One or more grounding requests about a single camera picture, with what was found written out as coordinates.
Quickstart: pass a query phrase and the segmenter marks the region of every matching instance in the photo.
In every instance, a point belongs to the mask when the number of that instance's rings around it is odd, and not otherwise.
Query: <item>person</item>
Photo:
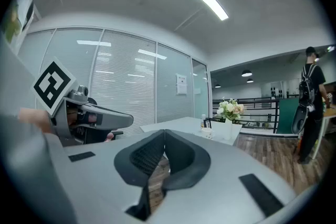
[[[316,64],[316,59],[318,57],[315,49],[313,47],[308,47],[306,49],[306,71],[308,72],[311,65]],[[322,125],[322,118],[323,118],[323,102],[322,97],[325,99],[325,104],[327,107],[330,106],[329,98],[327,97],[326,89],[324,88],[325,78],[322,72],[322,69],[319,66],[314,68],[312,72],[311,81],[313,87],[315,89],[315,100],[313,105],[315,110],[313,112],[309,112],[308,118],[305,123],[304,131],[303,131],[303,138],[301,141],[300,152],[299,152],[299,163],[300,164],[308,164],[310,158],[308,157],[311,149],[315,145],[316,140],[318,139],[321,125]]]

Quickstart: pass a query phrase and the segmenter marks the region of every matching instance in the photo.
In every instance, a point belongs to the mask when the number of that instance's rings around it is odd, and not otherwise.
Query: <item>apriltag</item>
[[[31,90],[46,111],[53,115],[62,98],[73,89],[75,82],[76,78],[54,57],[34,81]]]

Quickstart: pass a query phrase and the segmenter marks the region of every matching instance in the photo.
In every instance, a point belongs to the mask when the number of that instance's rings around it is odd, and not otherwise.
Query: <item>black backpack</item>
[[[306,71],[306,65],[303,66],[302,80],[299,84],[299,103],[312,112],[315,110],[313,103],[315,100],[316,90],[314,89],[313,82],[311,80],[311,74],[314,72],[316,65],[311,65],[309,71]]]

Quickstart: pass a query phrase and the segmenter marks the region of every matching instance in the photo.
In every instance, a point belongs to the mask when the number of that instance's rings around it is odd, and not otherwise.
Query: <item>glass wall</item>
[[[192,117],[193,87],[190,57],[158,44],[157,122]]]
[[[98,105],[133,115],[120,138],[142,133],[142,125],[209,116],[206,66],[145,38],[107,29],[51,29],[27,35],[18,56],[35,77],[57,57]],[[31,92],[22,107],[43,109]]]
[[[206,66],[193,60],[195,118],[209,117],[209,88]]]
[[[52,29],[29,34],[20,47],[18,57],[34,77],[37,77],[40,73],[44,53],[54,31]],[[34,109],[36,108],[36,98],[30,89],[27,89],[27,91],[27,97],[24,103],[22,103],[22,107]]]
[[[102,30],[60,29],[52,37],[41,71],[56,57],[83,86],[89,86],[91,66]]]
[[[108,30],[101,41],[91,97],[98,105],[133,115],[133,124],[121,129],[123,137],[140,134],[141,125],[155,123],[156,43]]]

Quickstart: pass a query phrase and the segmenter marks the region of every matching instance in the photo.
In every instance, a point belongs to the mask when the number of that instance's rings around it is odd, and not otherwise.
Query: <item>vase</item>
[[[224,139],[230,140],[232,137],[232,121],[229,119],[225,119],[225,132],[224,132]]]

